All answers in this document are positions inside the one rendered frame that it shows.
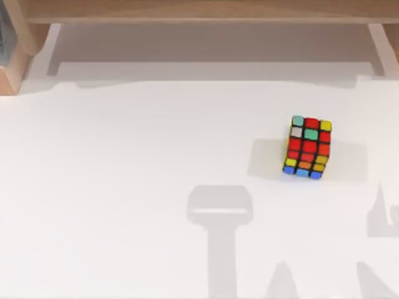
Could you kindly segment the multicoloured puzzle cube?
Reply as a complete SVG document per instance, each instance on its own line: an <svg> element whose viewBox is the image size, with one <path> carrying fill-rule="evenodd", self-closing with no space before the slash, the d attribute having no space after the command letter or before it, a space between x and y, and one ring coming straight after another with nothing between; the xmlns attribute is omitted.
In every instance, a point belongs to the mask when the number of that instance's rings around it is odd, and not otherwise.
<svg viewBox="0 0 399 299"><path fill-rule="evenodd" d="M282 172L320 180L330 157L332 122L294 115L291 118Z"/></svg>

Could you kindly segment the pale wooden open shelf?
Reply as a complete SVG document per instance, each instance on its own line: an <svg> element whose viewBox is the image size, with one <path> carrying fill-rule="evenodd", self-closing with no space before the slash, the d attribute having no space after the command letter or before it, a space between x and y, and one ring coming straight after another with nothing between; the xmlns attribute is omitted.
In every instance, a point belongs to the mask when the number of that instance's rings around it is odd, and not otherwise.
<svg viewBox="0 0 399 299"><path fill-rule="evenodd" d="M282 22L381 24L399 62L399 0L1 0L16 32L0 95L18 93L51 24Z"/></svg>

